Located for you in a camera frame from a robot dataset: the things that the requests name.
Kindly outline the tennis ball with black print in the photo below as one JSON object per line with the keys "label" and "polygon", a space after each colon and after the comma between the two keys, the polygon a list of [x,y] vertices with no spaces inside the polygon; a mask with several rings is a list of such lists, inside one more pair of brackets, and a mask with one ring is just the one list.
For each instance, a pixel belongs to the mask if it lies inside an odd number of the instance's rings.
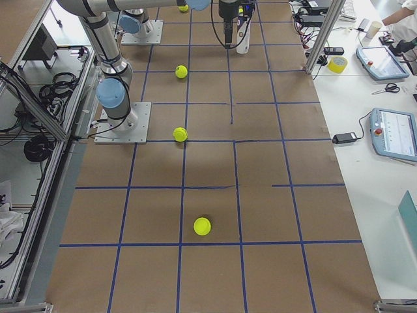
{"label": "tennis ball with black print", "polygon": [[185,142],[188,139],[188,132],[183,127],[177,127],[173,130],[173,138],[176,142]]}

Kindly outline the blue white tennis ball can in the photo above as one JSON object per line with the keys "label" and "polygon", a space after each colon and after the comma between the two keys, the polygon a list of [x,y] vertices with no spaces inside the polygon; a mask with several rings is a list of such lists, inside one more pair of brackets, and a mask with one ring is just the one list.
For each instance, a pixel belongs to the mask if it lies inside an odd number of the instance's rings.
{"label": "blue white tennis ball can", "polygon": [[249,17],[239,14],[237,22],[237,47],[238,54],[246,54],[250,48],[250,22]]}

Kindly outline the near teach pendant tablet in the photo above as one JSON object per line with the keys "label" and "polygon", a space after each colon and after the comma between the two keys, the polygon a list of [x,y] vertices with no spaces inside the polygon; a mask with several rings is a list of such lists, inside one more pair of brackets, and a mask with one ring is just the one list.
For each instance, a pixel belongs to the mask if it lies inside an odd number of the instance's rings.
{"label": "near teach pendant tablet", "polygon": [[416,162],[416,120],[412,113],[374,108],[369,122],[372,146],[378,155]]}

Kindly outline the black remote phone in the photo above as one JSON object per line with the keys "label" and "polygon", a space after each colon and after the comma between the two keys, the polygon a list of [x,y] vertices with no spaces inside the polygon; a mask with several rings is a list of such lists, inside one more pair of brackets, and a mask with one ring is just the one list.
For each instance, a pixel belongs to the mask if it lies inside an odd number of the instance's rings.
{"label": "black remote phone", "polygon": [[345,53],[342,47],[324,47],[323,52],[325,55],[343,55]]}

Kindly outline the brown paper mat blue grid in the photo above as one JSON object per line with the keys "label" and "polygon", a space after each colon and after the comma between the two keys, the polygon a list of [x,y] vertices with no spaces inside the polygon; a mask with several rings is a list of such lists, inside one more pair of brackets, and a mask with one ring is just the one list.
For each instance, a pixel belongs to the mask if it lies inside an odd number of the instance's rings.
{"label": "brown paper mat blue grid", "polygon": [[372,312],[377,289],[289,3],[258,2],[246,55],[217,43],[215,8],[151,16],[161,45],[122,49],[132,99],[152,104],[149,138],[80,144],[54,311]]}

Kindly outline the teal folder corner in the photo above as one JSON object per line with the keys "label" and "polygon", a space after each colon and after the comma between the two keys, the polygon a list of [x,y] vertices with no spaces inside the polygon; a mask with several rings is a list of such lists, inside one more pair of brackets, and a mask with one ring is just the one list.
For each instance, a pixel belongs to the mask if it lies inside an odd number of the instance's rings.
{"label": "teal folder corner", "polygon": [[412,239],[416,239],[416,205],[407,190],[398,207],[407,232]]}

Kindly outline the white crumpled cloth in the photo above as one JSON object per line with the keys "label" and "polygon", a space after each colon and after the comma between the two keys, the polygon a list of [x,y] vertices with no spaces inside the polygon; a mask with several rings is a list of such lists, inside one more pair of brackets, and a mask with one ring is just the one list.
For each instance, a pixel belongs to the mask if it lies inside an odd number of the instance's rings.
{"label": "white crumpled cloth", "polygon": [[12,210],[10,180],[1,182],[1,245],[23,231],[23,213]]}

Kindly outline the aluminium frame post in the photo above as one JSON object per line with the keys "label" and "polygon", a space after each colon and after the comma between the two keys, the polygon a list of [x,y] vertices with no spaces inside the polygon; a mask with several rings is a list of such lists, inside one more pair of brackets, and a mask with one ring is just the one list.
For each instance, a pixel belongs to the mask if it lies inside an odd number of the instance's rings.
{"label": "aluminium frame post", "polygon": [[312,50],[310,51],[310,55],[307,59],[306,66],[304,68],[307,74],[312,73],[313,68],[324,48],[324,44],[326,43],[330,33],[332,32],[333,26],[339,18],[339,14],[344,6],[344,3],[345,0],[332,1],[315,44],[313,45]]}

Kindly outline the teach pendant tablet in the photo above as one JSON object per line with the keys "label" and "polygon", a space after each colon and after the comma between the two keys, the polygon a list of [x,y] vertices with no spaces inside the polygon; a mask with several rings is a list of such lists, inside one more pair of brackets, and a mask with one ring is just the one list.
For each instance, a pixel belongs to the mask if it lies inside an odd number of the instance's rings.
{"label": "teach pendant tablet", "polygon": [[409,73],[386,46],[359,47],[356,49],[356,57],[374,80],[409,77]]}
{"label": "teach pendant tablet", "polygon": [[374,108],[369,122],[372,146],[378,155],[416,162],[416,120],[412,113]]}

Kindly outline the paper cup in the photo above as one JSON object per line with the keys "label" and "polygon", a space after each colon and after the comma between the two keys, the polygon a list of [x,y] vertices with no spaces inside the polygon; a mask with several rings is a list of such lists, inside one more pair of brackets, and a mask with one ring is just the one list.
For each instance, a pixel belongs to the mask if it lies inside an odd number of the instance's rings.
{"label": "paper cup", "polygon": [[366,33],[366,38],[372,39],[380,31],[382,23],[378,21],[371,22],[369,29]]}

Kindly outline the black handled scissors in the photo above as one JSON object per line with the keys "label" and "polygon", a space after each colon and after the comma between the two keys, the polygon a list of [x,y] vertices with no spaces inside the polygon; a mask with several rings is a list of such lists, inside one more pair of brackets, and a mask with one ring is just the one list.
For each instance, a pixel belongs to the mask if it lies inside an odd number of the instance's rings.
{"label": "black handled scissors", "polygon": [[398,93],[398,92],[400,92],[400,88],[396,83],[387,83],[383,89],[373,92],[372,95],[378,95],[381,93]]}

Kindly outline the black power adapter brick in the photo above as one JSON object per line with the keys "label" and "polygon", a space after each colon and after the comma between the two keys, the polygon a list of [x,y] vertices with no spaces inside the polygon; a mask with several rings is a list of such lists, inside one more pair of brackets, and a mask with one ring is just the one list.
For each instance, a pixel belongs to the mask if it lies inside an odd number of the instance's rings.
{"label": "black power adapter brick", "polygon": [[333,144],[345,144],[353,143],[358,140],[357,135],[354,132],[347,132],[341,134],[335,134],[332,138]]}

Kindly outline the tennis ball centre left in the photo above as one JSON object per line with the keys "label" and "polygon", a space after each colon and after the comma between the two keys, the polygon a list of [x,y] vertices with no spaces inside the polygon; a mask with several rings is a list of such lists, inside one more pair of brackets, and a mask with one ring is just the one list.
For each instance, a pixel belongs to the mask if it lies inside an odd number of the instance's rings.
{"label": "tennis ball centre left", "polygon": [[211,222],[208,218],[199,217],[195,220],[193,229],[197,235],[206,236],[210,233],[212,228]]}

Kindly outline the yellow tape roll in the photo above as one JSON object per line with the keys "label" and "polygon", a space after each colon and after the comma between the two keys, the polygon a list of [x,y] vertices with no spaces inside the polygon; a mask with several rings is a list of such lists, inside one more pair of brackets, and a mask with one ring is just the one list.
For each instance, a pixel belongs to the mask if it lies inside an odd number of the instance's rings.
{"label": "yellow tape roll", "polygon": [[342,56],[333,56],[328,64],[328,69],[336,74],[341,74],[347,67],[348,60]]}

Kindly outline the person in white coat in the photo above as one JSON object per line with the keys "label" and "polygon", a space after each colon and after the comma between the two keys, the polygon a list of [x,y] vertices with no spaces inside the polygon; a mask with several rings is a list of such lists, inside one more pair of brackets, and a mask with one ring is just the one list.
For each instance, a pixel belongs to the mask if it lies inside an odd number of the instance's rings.
{"label": "person in white coat", "polygon": [[385,17],[386,26],[394,44],[390,50],[396,56],[402,56],[416,75],[416,0],[399,1],[401,8]]}

